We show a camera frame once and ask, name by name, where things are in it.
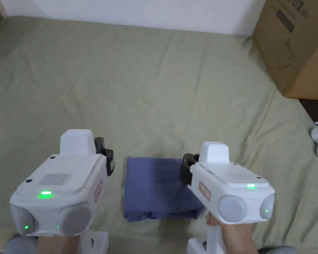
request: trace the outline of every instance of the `cardboard box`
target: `cardboard box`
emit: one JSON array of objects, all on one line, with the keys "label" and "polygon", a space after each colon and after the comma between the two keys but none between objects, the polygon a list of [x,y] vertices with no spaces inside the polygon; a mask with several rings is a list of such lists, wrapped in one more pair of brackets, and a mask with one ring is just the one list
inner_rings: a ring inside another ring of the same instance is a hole
[{"label": "cardboard box", "polygon": [[285,97],[318,100],[318,0],[267,0],[253,39]]}]

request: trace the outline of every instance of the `white wall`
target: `white wall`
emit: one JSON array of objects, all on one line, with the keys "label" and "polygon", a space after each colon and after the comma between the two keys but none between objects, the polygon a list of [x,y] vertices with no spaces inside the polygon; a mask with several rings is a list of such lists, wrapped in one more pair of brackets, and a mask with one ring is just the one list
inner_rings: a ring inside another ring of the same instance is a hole
[{"label": "white wall", "polygon": [[251,35],[265,0],[1,0],[8,16]]}]

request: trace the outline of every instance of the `human hand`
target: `human hand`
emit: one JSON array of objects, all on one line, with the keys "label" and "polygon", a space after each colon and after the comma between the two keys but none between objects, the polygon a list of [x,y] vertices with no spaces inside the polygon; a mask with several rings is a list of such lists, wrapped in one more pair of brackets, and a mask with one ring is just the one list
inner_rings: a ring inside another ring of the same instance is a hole
[{"label": "human hand", "polygon": [[76,254],[79,236],[40,237],[37,245],[38,254]]},{"label": "human hand", "polygon": [[229,254],[257,254],[253,243],[253,224],[222,224],[210,212],[207,215],[207,225],[221,226],[222,237]]}]

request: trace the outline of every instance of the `wrinkled fabric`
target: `wrinkled fabric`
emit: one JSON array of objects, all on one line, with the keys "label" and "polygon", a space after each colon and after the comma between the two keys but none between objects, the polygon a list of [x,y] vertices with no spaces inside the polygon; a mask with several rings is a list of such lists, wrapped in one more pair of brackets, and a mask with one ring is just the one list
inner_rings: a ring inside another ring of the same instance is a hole
[{"label": "wrinkled fabric", "polygon": [[128,157],[124,217],[129,222],[199,217],[203,204],[179,181],[182,161]]},{"label": "wrinkled fabric", "polygon": [[123,217],[126,160],[182,158],[204,141],[276,190],[261,246],[318,247],[314,125],[284,98],[253,41],[239,36],[10,17],[0,25],[0,248],[16,232],[9,198],[67,129],[87,128],[114,150],[94,230],[111,253],[185,253],[205,234],[198,220]]}]

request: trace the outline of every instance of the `blue towel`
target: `blue towel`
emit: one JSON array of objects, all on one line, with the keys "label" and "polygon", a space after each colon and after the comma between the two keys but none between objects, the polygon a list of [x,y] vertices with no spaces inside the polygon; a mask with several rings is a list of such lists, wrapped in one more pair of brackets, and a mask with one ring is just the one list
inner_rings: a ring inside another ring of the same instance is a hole
[{"label": "blue towel", "polygon": [[124,217],[129,222],[168,216],[197,219],[203,204],[179,181],[182,159],[127,159]]}]

